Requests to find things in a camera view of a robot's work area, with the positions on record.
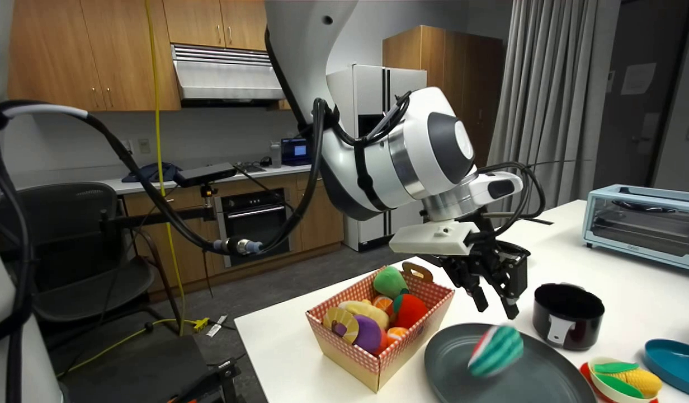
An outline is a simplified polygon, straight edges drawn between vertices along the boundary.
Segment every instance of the wooden basket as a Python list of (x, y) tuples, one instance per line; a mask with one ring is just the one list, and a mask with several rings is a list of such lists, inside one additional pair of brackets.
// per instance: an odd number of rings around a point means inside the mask
[(346, 343), (322, 326), (325, 311), (330, 307), (338, 307), (343, 300), (376, 299), (376, 291), (372, 289), (376, 271), (307, 311), (307, 321), (325, 356), (337, 361), (373, 392), (379, 392), (409, 361), (409, 356), (425, 340), (431, 340), (431, 336), (439, 329), (454, 296), (454, 289), (434, 285), (427, 268), (408, 262), (404, 266), (409, 293), (419, 296), (431, 307), (431, 311), (414, 328), (409, 328), (409, 331), (400, 340), (392, 343), (379, 356)]

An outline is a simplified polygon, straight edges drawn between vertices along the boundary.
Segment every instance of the table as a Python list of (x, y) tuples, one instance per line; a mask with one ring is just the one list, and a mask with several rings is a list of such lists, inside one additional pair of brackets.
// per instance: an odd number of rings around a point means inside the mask
[[(651, 338), (673, 338), (689, 346), (689, 273), (587, 248), (582, 243), (585, 211), (587, 201), (571, 201), (541, 215), (541, 220), (552, 221), (550, 226), (520, 221), (502, 235), (502, 240), (527, 247), (532, 253), (528, 289), (520, 299), (521, 314), (514, 321), (507, 318), (500, 296), (491, 286), (483, 286), (491, 303), (483, 314), (476, 311), (463, 289), (456, 289), (441, 329), (460, 323), (511, 323), (520, 331), (540, 338), (532, 328), (536, 289), (547, 282), (571, 282), (594, 291), (607, 305), (599, 338), (588, 351), (557, 349), (576, 367), (594, 356), (642, 363), (642, 347)], [(437, 285), (452, 286), (446, 271), (433, 266), (433, 273)], [(351, 277), (236, 321), (272, 403), (434, 401), (423, 373), (425, 346), (379, 394), (320, 351), (304, 311), (356, 280)], [(689, 394), (665, 385), (660, 401), (686, 403)]]

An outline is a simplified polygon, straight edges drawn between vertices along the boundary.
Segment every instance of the plate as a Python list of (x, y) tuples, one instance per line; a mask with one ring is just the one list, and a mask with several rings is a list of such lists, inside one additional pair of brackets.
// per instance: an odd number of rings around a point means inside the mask
[(476, 379), (467, 361), (476, 340), (492, 326), (454, 326), (439, 331), (425, 351), (425, 373), (441, 403), (476, 401), (556, 401), (596, 403), (587, 379), (552, 347), (521, 335), (523, 356), (502, 374)]
[(689, 346), (655, 338), (645, 343), (645, 363), (668, 385), (689, 394)]

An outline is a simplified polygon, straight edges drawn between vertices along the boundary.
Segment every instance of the range hood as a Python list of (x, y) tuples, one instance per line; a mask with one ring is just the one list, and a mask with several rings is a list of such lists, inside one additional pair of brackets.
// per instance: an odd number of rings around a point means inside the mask
[(284, 98), (267, 52), (173, 45), (184, 101)]

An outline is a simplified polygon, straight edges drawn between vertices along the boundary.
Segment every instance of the floor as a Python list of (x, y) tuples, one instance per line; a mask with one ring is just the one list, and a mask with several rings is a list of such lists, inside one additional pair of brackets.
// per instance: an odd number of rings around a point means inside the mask
[[(259, 380), (255, 377), (255, 370), (243, 347), (243, 340), (236, 331), (233, 318), (247, 315), (250, 311), (278, 305), (283, 300), (310, 293), (314, 289), (353, 277), (358, 273), (379, 268), (384, 264), (404, 260), (406, 256), (397, 256), (389, 248), (376, 248), (367, 253), (356, 253), (351, 248), (340, 248), (337, 253), (314, 257), (307, 262), (297, 262), (291, 266), (283, 266), (278, 271), (269, 271), (263, 275), (253, 275), (247, 280), (229, 282), (221, 286), (212, 286), (210, 291), (197, 291), (187, 296), (184, 303), (184, 314), (189, 318), (210, 318), (217, 321), (220, 315), (229, 315), (225, 323), (225, 331), (217, 336), (206, 336), (206, 335), (196, 335), (193, 340), (197, 346), (197, 351), (206, 366), (221, 366), (227, 361), (236, 363), (236, 370), (239, 373), (236, 377), (236, 388), (243, 401), (247, 403), (267, 403), (265, 392), (259, 388)], [(171, 314), (167, 303), (154, 305), (158, 311)], [(89, 335), (88, 338), (73, 343), (66, 347), (61, 354), (54, 356), (54, 366), (59, 370), (69, 367), (75, 363), (84, 363), (88, 356), (94, 354), (94, 346), (103, 349), (103, 346), (113, 346), (115, 340), (123, 338), (125, 335), (135, 335), (144, 329), (146, 315), (135, 315), (129, 321), (121, 321), (116, 326), (110, 326), (102, 331)], [(96, 396), (103, 396), (96, 392), (99, 388), (110, 388), (107, 383), (113, 379), (120, 379), (129, 367), (135, 367), (135, 361), (142, 361), (144, 356), (153, 361), (154, 370), (140, 373), (142, 379), (144, 374), (158, 374), (162, 377), (164, 373), (184, 373), (184, 374), (164, 374), (164, 377), (175, 377), (175, 379), (187, 379), (182, 383), (193, 383), (199, 377), (193, 377), (193, 367), (187, 370), (189, 366), (180, 361), (180, 366), (168, 366), (168, 363), (158, 363), (164, 358), (158, 356), (153, 358), (158, 349), (164, 349), (164, 343), (175, 340), (175, 335), (168, 331), (167, 328), (158, 328), (154, 331), (140, 336), (137, 340), (115, 349), (113, 354), (73, 373), (63, 383), (69, 390), (88, 390), (88, 392), (75, 392), (75, 401), (96, 401)]]

